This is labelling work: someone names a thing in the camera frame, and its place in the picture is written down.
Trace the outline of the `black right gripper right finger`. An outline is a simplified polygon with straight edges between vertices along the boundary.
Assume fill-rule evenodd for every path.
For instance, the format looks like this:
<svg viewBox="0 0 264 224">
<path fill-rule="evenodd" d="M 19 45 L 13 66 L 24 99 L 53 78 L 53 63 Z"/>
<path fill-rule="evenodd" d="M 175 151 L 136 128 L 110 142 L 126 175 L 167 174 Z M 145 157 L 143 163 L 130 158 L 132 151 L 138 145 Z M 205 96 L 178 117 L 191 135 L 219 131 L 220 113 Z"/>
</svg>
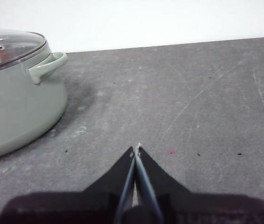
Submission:
<svg viewBox="0 0 264 224">
<path fill-rule="evenodd" d="M 137 149 L 150 191 L 166 224 L 264 224 L 264 200 L 237 194 L 195 193 Z"/>
</svg>

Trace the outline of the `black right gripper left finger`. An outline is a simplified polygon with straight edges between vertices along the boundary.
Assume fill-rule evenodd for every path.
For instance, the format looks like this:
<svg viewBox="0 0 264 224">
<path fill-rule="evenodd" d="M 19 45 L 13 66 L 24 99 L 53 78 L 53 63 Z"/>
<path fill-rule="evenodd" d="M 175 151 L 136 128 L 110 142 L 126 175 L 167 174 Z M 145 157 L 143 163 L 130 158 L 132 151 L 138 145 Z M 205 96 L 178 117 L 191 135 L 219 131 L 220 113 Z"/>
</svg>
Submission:
<svg viewBox="0 0 264 224">
<path fill-rule="evenodd" d="M 129 202 L 134 164 L 133 148 L 129 147 L 83 191 L 17 196 L 3 208 L 0 224 L 113 224 Z"/>
</svg>

